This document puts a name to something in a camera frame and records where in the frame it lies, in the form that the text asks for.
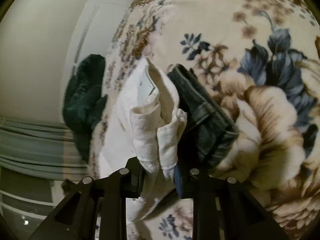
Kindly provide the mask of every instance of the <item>floral blanket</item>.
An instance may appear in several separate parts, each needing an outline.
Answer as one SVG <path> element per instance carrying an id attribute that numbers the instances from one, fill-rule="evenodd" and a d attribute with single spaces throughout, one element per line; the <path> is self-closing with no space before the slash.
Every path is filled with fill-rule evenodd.
<path id="1" fill-rule="evenodd" d="M 92 175 L 108 113 L 141 56 L 164 71 L 180 63 L 239 129 L 210 174 L 236 177 L 290 239 L 299 239 L 320 210 L 319 36 L 303 0 L 134 1 L 106 55 L 109 97 L 93 135 Z M 184 201 L 141 222 L 147 236 L 133 230 L 132 239 L 190 239 L 192 205 Z"/>

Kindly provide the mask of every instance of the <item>clothing pile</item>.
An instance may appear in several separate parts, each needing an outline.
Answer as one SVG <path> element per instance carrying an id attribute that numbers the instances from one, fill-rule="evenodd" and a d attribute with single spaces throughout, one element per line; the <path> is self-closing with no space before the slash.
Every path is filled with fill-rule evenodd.
<path id="1" fill-rule="evenodd" d="M 178 64 L 167 76 L 142 58 L 110 114 L 99 155 L 100 177 L 137 156 L 146 171 L 143 191 L 137 200 L 127 199 L 126 208 L 128 222 L 141 220 L 175 186 L 181 193 L 175 176 L 178 158 L 213 168 L 236 137 L 233 120 L 191 72 Z"/>
<path id="2" fill-rule="evenodd" d="M 64 97 L 63 119 L 72 130 L 73 140 L 82 159 L 88 163 L 91 134 L 101 120 L 107 96 L 101 97 L 105 58 L 89 55 L 72 75 Z"/>

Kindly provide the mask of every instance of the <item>blue flower pattern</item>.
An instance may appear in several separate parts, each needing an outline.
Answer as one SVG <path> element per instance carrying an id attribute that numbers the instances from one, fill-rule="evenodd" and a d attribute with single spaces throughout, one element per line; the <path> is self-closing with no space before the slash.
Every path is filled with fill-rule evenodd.
<path id="1" fill-rule="evenodd" d="M 239 73 L 247 74 L 257 86 L 275 86 L 281 88 L 287 100 L 297 112 L 295 128 L 302 133 L 303 148 L 308 157 L 313 149 L 318 127 L 310 124 L 309 113 L 317 104 L 317 99 L 307 93 L 301 77 L 301 70 L 295 66 L 296 61 L 307 59 L 303 52 L 291 48 L 289 29 L 276 29 L 265 11 L 260 11 L 260 16 L 265 17 L 271 25 L 272 33 L 268 39 L 268 47 L 272 52 L 252 41 L 251 49 L 246 49 L 240 61 Z M 189 52 L 187 60 L 194 60 L 202 51 L 212 50 L 210 43 L 201 41 L 201 34 L 195 36 L 185 34 L 180 42 L 185 46 L 182 54 Z"/>
<path id="2" fill-rule="evenodd" d="M 174 223 L 175 217 L 170 214 L 166 219 L 162 219 L 159 229 L 162 231 L 163 236 L 173 239 L 173 236 L 179 237 L 177 226 Z"/>

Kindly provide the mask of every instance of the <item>laundry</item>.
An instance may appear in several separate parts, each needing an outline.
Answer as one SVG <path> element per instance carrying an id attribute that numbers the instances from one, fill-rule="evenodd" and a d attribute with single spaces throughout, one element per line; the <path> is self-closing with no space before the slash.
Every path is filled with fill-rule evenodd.
<path id="1" fill-rule="evenodd" d="M 63 119 L 72 130 L 74 143 L 86 163 L 89 161 L 92 131 L 101 120 L 107 101 L 107 95 L 101 97 L 104 68 L 104 57 L 89 55 L 79 64 L 65 92 Z"/>
<path id="2" fill-rule="evenodd" d="M 238 129 L 184 66 L 177 64 L 168 77 L 178 90 L 180 108 L 188 115 L 186 129 L 178 145 L 178 157 L 194 167 L 211 169 L 227 155 Z M 178 167 L 175 168 L 175 185 L 181 196 Z"/>
<path id="3" fill-rule="evenodd" d="M 303 0 L 135 0 L 131 8 L 106 55 L 102 95 L 108 94 L 109 102 L 116 99 L 112 93 L 121 92 L 140 56 L 165 73 L 172 63 L 192 69 L 238 129 L 209 174 L 243 182 L 290 239 L 301 238 L 318 214 L 314 203 L 320 198 L 318 10 Z M 108 104 L 93 152 L 100 152 L 110 110 Z M 193 148 L 183 146 L 184 135 L 193 132 L 189 129 L 179 141 L 178 161 L 193 152 L 194 159 L 210 165 L 210 151 L 199 157 L 195 140 Z M 141 238 L 149 239 L 151 232 L 151 239 L 161 234 L 192 239 L 192 220 L 187 234 L 181 214 L 187 209 L 174 204 L 170 213 L 155 214 L 157 223 L 150 222 Z"/>
<path id="4" fill-rule="evenodd" d="M 186 123 L 173 83 L 141 59 L 116 100 L 99 156 L 101 178 L 133 156 L 146 171 L 141 197 L 126 200 L 128 222 L 146 217 L 174 189 L 177 146 Z"/>

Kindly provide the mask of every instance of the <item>dark denim jeans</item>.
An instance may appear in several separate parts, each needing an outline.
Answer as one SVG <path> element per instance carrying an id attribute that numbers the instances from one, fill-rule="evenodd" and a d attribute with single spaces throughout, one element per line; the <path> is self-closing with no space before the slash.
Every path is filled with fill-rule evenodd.
<path id="1" fill-rule="evenodd" d="M 180 108 L 188 115 L 178 158 L 188 158 L 194 167 L 218 165 L 238 135 L 236 125 L 184 66 L 177 64 L 168 77 L 177 88 Z"/>

